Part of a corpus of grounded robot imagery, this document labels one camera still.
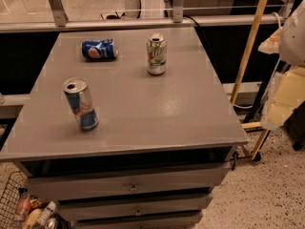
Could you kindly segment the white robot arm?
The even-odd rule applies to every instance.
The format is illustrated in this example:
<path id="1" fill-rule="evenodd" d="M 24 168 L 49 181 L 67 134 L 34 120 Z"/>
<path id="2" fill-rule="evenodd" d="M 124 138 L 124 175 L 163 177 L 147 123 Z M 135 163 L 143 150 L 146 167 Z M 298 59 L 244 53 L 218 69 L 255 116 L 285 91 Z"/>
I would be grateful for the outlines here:
<path id="1" fill-rule="evenodd" d="M 258 50 L 266 54 L 278 53 L 281 61 L 292 66 L 285 73 L 275 74 L 263 108 L 261 125 L 274 130 L 305 101 L 305 0 Z"/>

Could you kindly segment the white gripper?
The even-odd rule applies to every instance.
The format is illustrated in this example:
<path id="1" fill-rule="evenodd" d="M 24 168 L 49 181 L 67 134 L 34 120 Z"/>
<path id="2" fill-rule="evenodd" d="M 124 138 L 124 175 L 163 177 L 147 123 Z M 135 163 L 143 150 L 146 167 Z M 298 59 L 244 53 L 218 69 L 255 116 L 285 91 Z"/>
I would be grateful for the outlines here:
<path id="1" fill-rule="evenodd" d="M 263 108 L 261 125 L 266 130 L 281 127 L 292 115 L 293 109 L 298 108 L 305 101 L 304 67 L 293 67 L 282 75 L 275 101 L 281 105 L 272 103 Z"/>

